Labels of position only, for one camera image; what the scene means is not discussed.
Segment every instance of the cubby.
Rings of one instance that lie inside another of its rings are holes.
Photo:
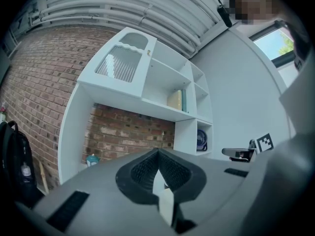
[[[167,107],[168,97],[175,91],[185,89],[187,113],[195,114],[191,83],[192,81],[182,73],[156,59],[151,59],[142,97]]]
[[[197,151],[197,130],[207,134],[207,151]],[[205,155],[212,152],[213,126],[200,119],[189,119],[175,123],[174,149],[192,155]]]
[[[179,71],[187,62],[187,59],[184,56],[158,41],[154,47],[152,58],[177,71]]]
[[[202,96],[196,100],[197,118],[212,123],[212,109],[210,96]]]

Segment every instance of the backpack strap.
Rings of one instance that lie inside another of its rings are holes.
[[[12,184],[11,184],[10,174],[9,174],[8,165],[7,165],[7,154],[9,152],[8,147],[9,147],[10,140],[12,138],[13,133],[14,133],[14,130],[9,125],[6,125],[3,142],[2,142],[2,170],[4,173],[4,177],[8,181],[8,184],[10,185],[10,187],[12,187]]]
[[[6,127],[7,127],[7,123],[5,121],[3,121],[1,124],[0,124],[0,161],[1,161],[1,167],[0,169],[2,169],[2,145],[3,145],[3,140],[4,140],[4,134],[5,134],[5,131],[6,131]]]
[[[12,126],[14,126],[14,130],[15,130],[15,132],[16,133],[19,133],[19,127],[18,127],[18,124],[15,122],[15,121],[9,121],[8,122],[8,125],[10,126],[10,127],[12,127]]]

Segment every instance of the black backpack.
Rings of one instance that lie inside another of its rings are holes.
[[[9,187],[7,191],[16,201],[32,208],[43,194],[36,186],[29,141],[15,121],[0,124],[0,150],[0,175]]]

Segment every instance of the brick wall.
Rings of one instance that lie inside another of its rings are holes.
[[[33,155],[44,164],[50,189],[59,185],[60,126],[76,80],[114,35],[102,27],[67,26],[33,31],[20,39],[22,44],[0,89],[0,101],[7,102],[7,120],[18,123]],[[172,148],[174,128],[172,122],[95,104],[83,160],[92,153],[106,161],[143,148]]]
[[[148,148],[173,148],[175,123],[95,104],[85,133],[83,160],[102,161]]]

